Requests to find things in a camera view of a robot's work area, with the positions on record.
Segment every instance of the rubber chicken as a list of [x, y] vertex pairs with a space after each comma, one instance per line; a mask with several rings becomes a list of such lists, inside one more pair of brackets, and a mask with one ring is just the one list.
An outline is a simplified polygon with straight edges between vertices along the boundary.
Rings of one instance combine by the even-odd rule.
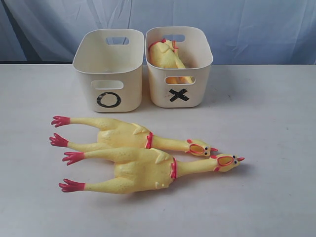
[[244, 158], [221, 154], [208, 159], [180, 162], [155, 148], [113, 148], [93, 152], [67, 152], [63, 161], [67, 165], [83, 159], [103, 158], [114, 162], [115, 178], [101, 183], [79, 183], [64, 179], [59, 187], [63, 192], [94, 191], [111, 194], [168, 188], [178, 177], [208, 171], [227, 172], [239, 165]]
[[68, 147], [80, 152], [90, 152], [109, 148], [137, 147], [156, 148], [159, 150], [183, 151], [195, 156], [209, 157], [211, 152], [218, 151], [201, 140], [172, 140], [155, 136], [147, 128], [135, 123], [127, 123], [115, 118], [69, 118], [55, 116], [51, 124], [60, 127], [68, 124], [85, 124], [98, 128], [97, 142], [76, 144], [54, 133], [50, 137], [53, 146]]
[[[149, 58], [150, 63], [159, 68], [186, 68], [178, 56], [178, 48], [176, 47], [176, 41], [170, 41], [163, 39], [152, 43], [149, 46]], [[179, 77], [177, 81], [176, 77], [169, 77], [166, 79], [168, 84], [188, 83], [192, 84], [192, 77]]]

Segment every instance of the white plastic bin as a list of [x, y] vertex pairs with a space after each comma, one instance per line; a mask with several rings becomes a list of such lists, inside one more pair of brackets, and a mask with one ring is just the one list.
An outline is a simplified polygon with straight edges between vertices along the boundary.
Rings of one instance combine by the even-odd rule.
[[[168, 35], [183, 35], [184, 41], [176, 41], [178, 55], [185, 69], [163, 69], [149, 61], [149, 46], [167, 38]], [[148, 65], [151, 99], [163, 108], [194, 107], [204, 97], [213, 55], [204, 32], [186, 26], [157, 27], [150, 29], [145, 38], [145, 55]], [[167, 77], [194, 77], [192, 84], [167, 84]]]
[[84, 36], [73, 67], [90, 109], [128, 112], [140, 105], [144, 44], [143, 33], [133, 29], [101, 29]]

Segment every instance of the x symbol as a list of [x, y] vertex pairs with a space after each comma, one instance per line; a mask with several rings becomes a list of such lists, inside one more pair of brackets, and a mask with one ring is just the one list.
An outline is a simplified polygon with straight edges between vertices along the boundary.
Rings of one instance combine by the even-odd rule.
[[188, 92], [186, 89], [182, 89], [179, 92], [171, 89], [169, 90], [169, 92], [171, 94], [173, 94], [174, 96], [170, 99], [171, 102], [175, 101], [176, 99], [180, 98], [184, 101], [187, 101], [189, 98], [187, 96], [184, 95], [184, 93]]

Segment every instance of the white table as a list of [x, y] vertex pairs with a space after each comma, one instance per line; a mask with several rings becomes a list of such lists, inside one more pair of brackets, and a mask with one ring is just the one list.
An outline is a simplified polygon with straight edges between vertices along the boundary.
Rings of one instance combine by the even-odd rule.
[[[316, 66], [212, 66], [204, 101], [191, 109], [155, 106], [146, 82], [137, 110], [100, 114], [86, 106], [71, 65], [0, 65], [0, 236], [315, 236]], [[70, 150], [50, 145], [49, 136], [90, 143], [97, 130], [54, 128], [55, 115], [136, 122], [245, 160], [165, 190], [66, 194], [63, 178], [100, 182], [113, 167], [94, 159], [66, 166]]]

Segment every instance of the white backdrop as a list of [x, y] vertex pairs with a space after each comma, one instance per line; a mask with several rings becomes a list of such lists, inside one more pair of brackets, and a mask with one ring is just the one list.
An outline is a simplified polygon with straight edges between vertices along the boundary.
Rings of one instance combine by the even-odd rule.
[[[4, 1], [43, 61], [72, 61], [92, 30], [187, 25], [205, 32], [214, 64], [316, 63], [316, 0]], [[25, 60], [2, 6], [0, 20], [0, 60]]]

